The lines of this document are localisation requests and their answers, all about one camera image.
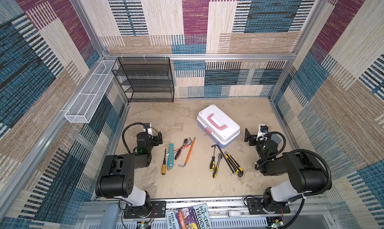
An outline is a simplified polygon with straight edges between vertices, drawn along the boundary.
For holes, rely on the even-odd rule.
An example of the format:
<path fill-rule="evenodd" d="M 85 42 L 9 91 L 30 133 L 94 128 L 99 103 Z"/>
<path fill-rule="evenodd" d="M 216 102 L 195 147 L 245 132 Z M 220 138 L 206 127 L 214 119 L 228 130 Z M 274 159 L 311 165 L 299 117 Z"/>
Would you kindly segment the red handled pliers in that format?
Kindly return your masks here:
<path fill-rule="evenodd" d="M 175 150 L 176 154 L 175 154 L 175 158 L 174 159 L 177 160 L 179 158 L 182 150 L 187 148 L 187 147 L 189 147 L 192 144 L 192 142 L 193 141 L 191 140 L 191 138 L 184 139 L 183 145 L 179 149 Z"/>

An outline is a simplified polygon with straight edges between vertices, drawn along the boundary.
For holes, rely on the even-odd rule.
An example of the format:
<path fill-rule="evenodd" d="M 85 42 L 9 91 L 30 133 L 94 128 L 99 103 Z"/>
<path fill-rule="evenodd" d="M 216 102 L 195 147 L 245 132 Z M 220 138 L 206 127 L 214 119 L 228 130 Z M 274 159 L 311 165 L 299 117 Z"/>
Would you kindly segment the white and blue toolbox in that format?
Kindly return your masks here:
<path fill-rule="evenodd" d="M 198 113 L 198 125 L 221 148 L 227 147 L 241 133 L 240 126 L 216 105 Z"/>

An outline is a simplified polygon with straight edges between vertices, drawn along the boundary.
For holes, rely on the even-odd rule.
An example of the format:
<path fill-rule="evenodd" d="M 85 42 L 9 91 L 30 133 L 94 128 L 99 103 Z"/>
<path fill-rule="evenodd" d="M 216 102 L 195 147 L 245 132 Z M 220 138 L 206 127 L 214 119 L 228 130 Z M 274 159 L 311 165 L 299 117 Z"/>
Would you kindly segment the black yellow screwdriver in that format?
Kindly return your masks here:
<path fill-rule="evenodd" d="M 211 171 L 214 171 L 214 169 L 215 169 L 215 158 L 216 158 L 216 157 L 215 157 L 216 146 L 213 145 L 212 148 L 214 149 L 214 152 L 213 152 L 213 156 L 212 156 L 212 158 L 211 158 L 211 162 L 210 162 L 210 170 L 211 170 Z"/>

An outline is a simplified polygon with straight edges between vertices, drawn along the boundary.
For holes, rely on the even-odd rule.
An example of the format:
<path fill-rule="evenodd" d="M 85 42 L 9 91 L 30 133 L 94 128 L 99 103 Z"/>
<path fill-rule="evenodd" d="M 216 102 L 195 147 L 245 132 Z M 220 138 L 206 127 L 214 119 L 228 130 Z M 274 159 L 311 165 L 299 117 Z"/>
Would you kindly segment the yellow handled pliers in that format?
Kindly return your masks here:
<path fill-rule="evenodd" d="M 218 159 L 218 163 L 216 164 L 215 168 L 214 168 L 214 172 L 213 172 L 213 178 L 216 178 L 217 177 L 217 174 L 218 174 L 218 171 L 219 171 L 219 165 L 220 165 L 220 162 L 223 158 L 223 154 L 220 153 L 219 154 L 219 159 Z"/>

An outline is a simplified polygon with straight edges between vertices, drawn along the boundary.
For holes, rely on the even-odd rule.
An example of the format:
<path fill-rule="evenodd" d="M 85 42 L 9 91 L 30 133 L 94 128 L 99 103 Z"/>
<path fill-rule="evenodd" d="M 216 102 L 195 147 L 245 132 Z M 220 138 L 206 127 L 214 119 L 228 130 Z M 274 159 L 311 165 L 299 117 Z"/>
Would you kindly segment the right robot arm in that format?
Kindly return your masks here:
<path fill-rule="evenodd" d="M 288 175 L 288 180 L 267 188 L 261 198 L 244 198 L 250 214 L 288 213 L 289 203 L 332 188 L 332 173 L 326 161 L 309 150 L 284 152 L 287 140 L 282 133 L 270 132 L 266 125 L 260 125 L 256 135 L 245 130 L 244 141 L 254 146 L 259 155 L 256 171 L 263 176 Z"/>

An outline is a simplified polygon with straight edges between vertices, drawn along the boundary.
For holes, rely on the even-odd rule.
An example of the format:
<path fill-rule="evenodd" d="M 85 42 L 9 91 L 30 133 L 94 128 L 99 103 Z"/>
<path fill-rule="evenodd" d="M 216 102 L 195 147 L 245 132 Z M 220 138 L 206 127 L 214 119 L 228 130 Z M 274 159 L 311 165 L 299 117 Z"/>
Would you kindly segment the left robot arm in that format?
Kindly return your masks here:
<path fill-rule="evenodd" d="M 142 126 L 144 130 L 137 134 L 137 147 L 130 150 L 125 133 L 133 126 Z M 126 203 L 124 210 L 136 218 L 154 217 L 156 213 L 149 193 L 134 185 L 135 170 L 149 167 L 153 148 L 163 143 L 162 133 L 154 136 L 153 130 L 150 123 L 138 122 L 125 127 L 122 140 L 127 153 L 106 156 L 96 182 L 97 197 Z"/>

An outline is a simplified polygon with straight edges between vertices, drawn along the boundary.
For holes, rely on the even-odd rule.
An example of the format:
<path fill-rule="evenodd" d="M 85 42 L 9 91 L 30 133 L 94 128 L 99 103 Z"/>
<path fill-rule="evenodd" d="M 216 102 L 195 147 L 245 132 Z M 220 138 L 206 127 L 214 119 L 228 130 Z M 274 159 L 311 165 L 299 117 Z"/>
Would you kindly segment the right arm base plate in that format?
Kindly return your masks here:
<path fill-rule="evenodd" d="M 267 201 L 262 198 L 249 197 L 245 199 L 250 215 L 289 214 L 291 212 L 288 203 Z"/>

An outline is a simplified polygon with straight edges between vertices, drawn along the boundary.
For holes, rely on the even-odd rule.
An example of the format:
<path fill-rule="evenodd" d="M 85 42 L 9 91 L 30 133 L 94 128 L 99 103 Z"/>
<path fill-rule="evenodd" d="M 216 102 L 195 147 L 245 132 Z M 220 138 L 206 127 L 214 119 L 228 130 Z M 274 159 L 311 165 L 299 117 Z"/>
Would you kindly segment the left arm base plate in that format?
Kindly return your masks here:
<path fill-rule="evenodd" d="M 151 201 L 150 203 L 145 203 L 140 207 L 130 207 L 126 206 L 126 210 L 123 213 L 124 219 L 149 219 L 152 216 L 157 218 L 164 218 L 166 216 L 166 201 Z"/>

